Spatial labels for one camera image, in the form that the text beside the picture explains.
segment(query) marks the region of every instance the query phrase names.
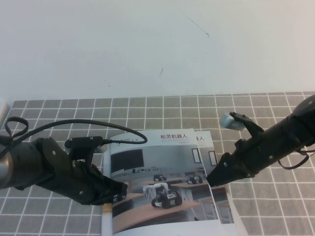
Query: grid mat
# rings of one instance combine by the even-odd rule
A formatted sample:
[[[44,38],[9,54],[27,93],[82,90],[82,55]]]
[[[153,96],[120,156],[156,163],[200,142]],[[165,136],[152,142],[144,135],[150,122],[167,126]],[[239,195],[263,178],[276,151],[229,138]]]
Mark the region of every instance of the grid mat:
[[[194,128],[210,130],[220,159],[233,152],[236,140],[248,131],[221,129],[225,112],[246,114],[267,129],[289,115],[303,99],[315,92],[227,94],[206,96],[143,97],[15,101],[8,117],[21,116],[30,130],[66,118],[111,122],[136,130]],[[11,122],[17,132],[22,125]],[[67,124],[29,138],[53,137],[61,147],[69,137],[109,138],[121,131],[88,124]],[[6,134],[2,128],[0,134]],[[291,154],[282,160],[295,165],[303,157]],[[93,163],[101,170],[102,155]],[[229,184],[236,208],[249,235],[315,235],[315,156],[302,167],[286,171],[277,163],[255,178]],[[61,195],[32,186],[24,191],[0,190],[0,235],[99,236],[100,206],[82,206]]]

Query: white wall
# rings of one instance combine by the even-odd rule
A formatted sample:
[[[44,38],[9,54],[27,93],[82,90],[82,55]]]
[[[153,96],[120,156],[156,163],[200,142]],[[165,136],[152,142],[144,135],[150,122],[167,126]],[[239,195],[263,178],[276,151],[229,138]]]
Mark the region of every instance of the white wall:
[[[0,97],[315,90],[314,12],[313,0],[2,0]]]
[[[195,145],[187,146],[153,146],[143,147],[144,166],[168,167],[179,171],[194,171],[203,167],[201,163],[195,163],[192,148]]]

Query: photo of classroom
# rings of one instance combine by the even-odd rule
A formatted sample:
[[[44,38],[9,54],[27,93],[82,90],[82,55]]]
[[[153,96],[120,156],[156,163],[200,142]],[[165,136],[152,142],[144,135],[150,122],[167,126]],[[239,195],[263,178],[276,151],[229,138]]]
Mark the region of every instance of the photo of classroom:
[[[114,233],[142,226],[218,219],[195,145],[155,146],[111,155],[111,178],[128,184],[113,203]]]
[[[216,152],[208,147],[201,147],[200,154],[205,166],[206,173],[210,173],[219,162]],[[212,187],[212,195],[222,224],[234,223],[230,204],[227,199],[226,189],[222,186]]]

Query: black cable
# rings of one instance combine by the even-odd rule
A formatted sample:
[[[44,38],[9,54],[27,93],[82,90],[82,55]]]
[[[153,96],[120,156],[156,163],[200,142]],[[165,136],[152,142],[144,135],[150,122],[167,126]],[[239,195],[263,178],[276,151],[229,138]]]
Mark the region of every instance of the black cable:
[[[23,118],[20,117],[10,117],[8,118],[8,120],[5,123],[5,126],[7,127],[7,123],[10,121],[17,121],[17,122],[21,122],[21,120],[25,120]],[[117,124],[111,124],[111,123],[107,123],[107,122],[102,122],[102,121],[98,121],[98,120],[91,120],[91,119],[64,119],[64,120],[59,120],[56,122],[52,122],[46,125],[43,125],[41,127],[38,127],[26,134],[24,134],[23,136],[21,136],[20,138],[14,140],[9,146],[7,146],[2,152],[0,152],[0,159],[9,151],[11,151],[15,146],[17,146],[18,144],[20,144],[23,140],[27,139],[28,137],[43,131],[45,129],[57,126],[57,125],[62,125],[62,124],[72,124],[72,123],[83,123],[83,124],[96,124],[96,125],[101,125],[101,126],[106,126],[106,127],[111,127],[111,128],[115,128],[115,129],[120,129],[123,131],[127,131],[129,133],[135,134],[139,137],[141,137],[143,139],[143,141],[124,141],[124,140],[104,140],[104,144],[105,143],[120,143],[120,144],[145,144],[148,139],[145,135],[141,134],[138,131],[135,131],[133,129],[127,128],[127,127],[123,127]]]
[[[22,131],[17,132],[16,134],[14,134],[14,135],[12,136],[11,129],[10,129],[9,126],[8,126],[8,123],[11,122],[11,121],[15,121],[15,122],[18,122],[18,123],[22,123],[22,124],[25,125],[25,128],[24,128]],[[14,139],[14,138],[16,138],[16,137],[18,137],[18,136],[21,136],[21,135],[25,134],[25,133],[28,131],[28,129],[29,129],[29,122],[28,122],[26,119],[21,118],[21,117],[9,117],[9,118],[6,120],[6,122],[5,122],[5,124],[4,124],[4,127],[5,127],[5,130],[7,131],[7,133],[9,134],[10,138]]]
[[[304,155],[305,155],[305,158],[304,158],[301,162],[299,162],[298,164],[296,164],[296,165],[294,165],[294,166],[288,166],[288,167],[283,166],[283,165],[281,164],[280,160],[279,160],[278,163],[282,166],[282,168],[284,168],[285,170],[294,170],[294,169],[296,169],[296,168],[302,166],[305,162],[308,161],[308,159],[310,158],[310,156],[313,156],[313,155],[315,154],[315,149],[313,149],[313,150],[299,150],[299,151],[296,151],[296,152],[298,152],[298,153],[301,154],[301,155],[304,154]]]

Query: open book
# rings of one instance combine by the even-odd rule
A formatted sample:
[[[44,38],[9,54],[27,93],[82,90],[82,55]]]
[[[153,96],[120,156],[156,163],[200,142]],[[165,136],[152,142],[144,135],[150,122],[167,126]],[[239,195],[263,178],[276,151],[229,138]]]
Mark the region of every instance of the open book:
[[[225,186],[210,188],[206,173],[217,156],[209,131],[141,131],[142,145],[111,144],[104,154],[104,175],[128,184],[103,206],[103,236],[236,236]],[[113,140],[135,141],[125,133]]]

